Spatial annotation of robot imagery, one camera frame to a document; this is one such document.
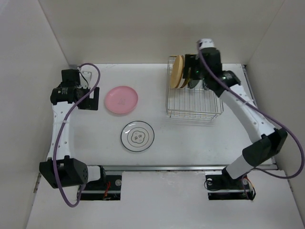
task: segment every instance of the dish rack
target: dish rack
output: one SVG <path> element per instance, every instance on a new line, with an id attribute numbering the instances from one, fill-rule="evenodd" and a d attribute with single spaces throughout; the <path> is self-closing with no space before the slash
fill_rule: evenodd
<path id="1" fill-rule="evenodd" d="M 169 56 L 167 63 L 166 112 L 170 117 L 191 120 L 212 120 L 224 111 L 223 102 L 202 81 L 193 89 L 170 88 L 170 77 L 176 56 Z"/>

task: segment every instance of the pink plate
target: pink plate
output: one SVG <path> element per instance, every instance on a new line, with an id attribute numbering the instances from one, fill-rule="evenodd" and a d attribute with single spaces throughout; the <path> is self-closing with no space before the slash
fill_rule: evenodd
<path id="1" fill-rule="evenodd" d="M 116 114 L 126 114 L 132 111 L 138 103 L 138 94 L 127 86 L 112 88 L 105 97 L 108 110 Z"/>

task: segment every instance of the white table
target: white table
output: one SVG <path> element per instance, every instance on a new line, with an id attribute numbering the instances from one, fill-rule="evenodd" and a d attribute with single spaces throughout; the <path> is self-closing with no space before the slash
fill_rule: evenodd
<path id="1" fill-rule="evenodd" d="M 179 122 L 169 118 L 165 110 L 166 64 L 98 64 L 102 73 L 99 83 L 98 111 L 77 111 L 75 118 L 76 158 L 88 165 L 227 165 L 251 144 L 247 132 L 233 112 L 224 112 L 210 124 Z M 95 83 L 96 70 L 92 71 Z M 224 64 L 233 71 L 250 94 L 242 66 Z M 128 115 L 115 115 L 104 106 L 104 97 L 112 88 L 126 85 L 139 96 L 137 107 Z M 151 147 L 141 153 L 125 149 L 120 141 L 122 129 L 135 120 L 149 123 L 155 132 Z"/>
<path id="2" fill-rule="evenodd" d="M 250 145 L 246 131 L 227 106 L 211 125 L 167 117 L 166 64 L 98 67 L 102 71 L 100 108 L 97 112 L 79 110 L 76 117 L 76 157 L 86 164 L 226 165 Z M 224 68 L 235 72 L 249 93 L 242 66 L 225 64 Z M 131 86 L 139 95 L 137 108 L 126 116 L 113 115 L 103 105 L 106 93 L 119 85 Z M 146 121 L 155 131 L 154 143 L 140 154 L 128 152 L 120 143 L 122 128 L 133 120 Z M 231 141 L 232 135 L 238 141 Z M 27 229 L 304 229 L 286 180 L 258 171 L 249 178 L 257 192 L 254 202 L 209 201 L 202 171 L 124 172 L 121 201 L 81 201 L 77 208 L 66 206 L 59 191 L 42 178 Z M 65 191 L 75 201 L 77 188 Z"/>
<path id="3" fill-rule="evenodd" d="M 27 229 L 304 229 L 286 180 L 259 171 L 249 178 L 254 202 L 208 200 L 204 172 L 125 172 L 120 201 L 76 208 L 42 178 Z M 65 190 L 73 201 L 77 189 Z"/>

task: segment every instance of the orange wire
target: orange wire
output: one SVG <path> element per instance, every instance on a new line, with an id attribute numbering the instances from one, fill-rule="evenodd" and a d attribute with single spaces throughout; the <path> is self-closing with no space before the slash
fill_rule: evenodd
<path id="1" fill-rule="evenodd" d="M 107 196 L 107 193 L 108 193 L 108 190 L 109 190 L 110 186 L 111 186 L 111 184 L 110 184 L 110 181 L 109 181 L 109 182 L 107 183 L 107 189 L 106 189 L 106 191 L 104 192 L 104 197 L 103 197 L 103 198 L 105 198 L 105 197 Z"/>
<path id="2" fill-rule="evenodd" d="M 252 182 L 248 179 L 248 178 L 245 178 L 246 180 L 248 180 L 250 182 L 250 184 L 252 185 L 252 187 L 254 187 L 254 185 L 252 184 Z"/>

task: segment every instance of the white enclosure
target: white enclosure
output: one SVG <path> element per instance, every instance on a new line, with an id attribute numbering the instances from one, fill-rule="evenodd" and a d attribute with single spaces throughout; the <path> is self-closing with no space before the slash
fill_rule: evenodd
<path id="1" fill-rule="evenodd" d="M 304 228 L 304 172 L 290 183 L 251 173 L 258 192 L 254 203 L 207 201 L 204 172 L 125 172 L 121 201 L 81 202 L 75 209 L 65 206 L 43 178 L 35 185 L 51 144 L 51 91 L 62 69 L 83 62 L 98 64 L 102 79 L 99 110 L 77 114 L 79 160 L 109 168 L 218 169 L 235 160 L 250 140 L 226 105 L 212 124 L 177 122 L 166 115 L 167 58 L 196 53 L 201 38 L 213 39 L 224 68 L 235 72 L 258 107 L 290 127 L 304 145 L 304 15 L 303 0 L 0 1 L 0 228 Z M 93 82 L 96 72 L 88 70 Z M 114 116 L 103 106 L 106 93 L 118 85 L 129 85 L 139 95 L 137 108 L 127 116 Z M 119 142 L 122 128 L 134 120 L 147 120 L 155 130 L 151 148 L 137 155 Z M 111 128 L 101 140 L 103 129 Z M 232 132 L 238 142 L 226 138 Z M 291 138 L 276 162 L 264 166 L 278 166 L 288 175 L 298 169 L 300 156 Z M 72 199 L 75 190 L 67 189 Z M 127 214 L 130 209 L 141 216 Z M 245 221 L 226 215 L 226 209 Z M 224 220 L 213 218 L 217 214 Z"/>

